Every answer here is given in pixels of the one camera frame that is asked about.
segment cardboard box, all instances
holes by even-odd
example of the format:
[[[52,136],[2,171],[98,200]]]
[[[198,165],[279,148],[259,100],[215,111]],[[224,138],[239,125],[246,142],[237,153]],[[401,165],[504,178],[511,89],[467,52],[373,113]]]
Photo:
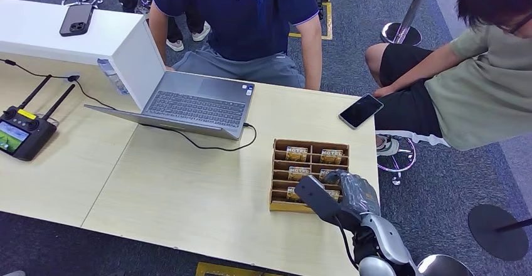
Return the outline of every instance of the cardboard box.
[[[306,147],[309,149],[306,162],[286,161],[286,148],[289,146]],[[321,151],[323,149],[341,149],[344,155],[339,165],[321,164]],[[272,187],[270,189],[270,211],[291,211],[301,213],[314,213],[310,207],[304,203],[287,201],[288,187],[295,187],[297,181],[288,180],[288,169],[291,166],[309,167],[311,175],[316,179],[319,177],[321,169],[344,169],[349,170],[349,146],[346,144],[335,144],[314,141],[293,141],[274,140],[274,156],[272,158]],[[340,192],[338,201],[342,200],[342,188],[339,185],[324,184],[325,189]]]

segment gray shorts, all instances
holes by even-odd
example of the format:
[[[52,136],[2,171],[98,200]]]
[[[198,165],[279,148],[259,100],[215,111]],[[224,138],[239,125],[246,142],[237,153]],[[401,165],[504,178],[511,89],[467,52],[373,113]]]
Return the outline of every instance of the gray shorts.
[[[211,75],[257,83],[295,88],[305,87],[305,77],[297,71],[294,61],[284,53],[251,61],[231,61],[205,44],[200,50],[185,53],[172,66],[176,71]]]

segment black stool base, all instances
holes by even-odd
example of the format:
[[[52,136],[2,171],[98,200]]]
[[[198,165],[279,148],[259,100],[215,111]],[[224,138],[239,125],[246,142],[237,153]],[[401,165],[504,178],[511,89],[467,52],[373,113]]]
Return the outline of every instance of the black stool base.
[[[495,232],[497,228],[518,222],[507,211],[493,205],[479,205],[469,213],[468,222],[475,240],[491,255],[517,261],[528,252],[528,237],[522,228]]]
[[[381,39],[385,43],[393,43],[395,35],[397,35],[397,30],[399,30],[401,23],[388,23],[384,26],[381,31]],[[421,33],[414,27],[410,27],[408,30],[407,37],[403,41],[403,44],[416,46],[421,43]]]

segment laptop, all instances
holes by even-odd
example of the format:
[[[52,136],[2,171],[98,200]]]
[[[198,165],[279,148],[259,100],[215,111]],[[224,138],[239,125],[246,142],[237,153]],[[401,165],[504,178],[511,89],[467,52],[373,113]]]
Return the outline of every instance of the laptop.
[[[166,71],[141,114],[86,108],[142,125],[239,140],[255,85]]]

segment silver robotic arm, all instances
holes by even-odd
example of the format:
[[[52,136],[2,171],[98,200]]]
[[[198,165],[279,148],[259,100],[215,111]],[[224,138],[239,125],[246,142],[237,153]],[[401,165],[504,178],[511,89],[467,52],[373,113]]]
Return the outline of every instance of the silver robotic arm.
[[[295,193],[322,220],[339,227],[349,260],[360,276],[422,276],[397,229],[380,216],[376,193],[371,185],[346,171],[337,170],[329,174],[330,183],[338,180],[343,187],[342,203],[332,199],[313,176],[303,177]],[[353,234],[354,258],[349,252],[345,230]]]

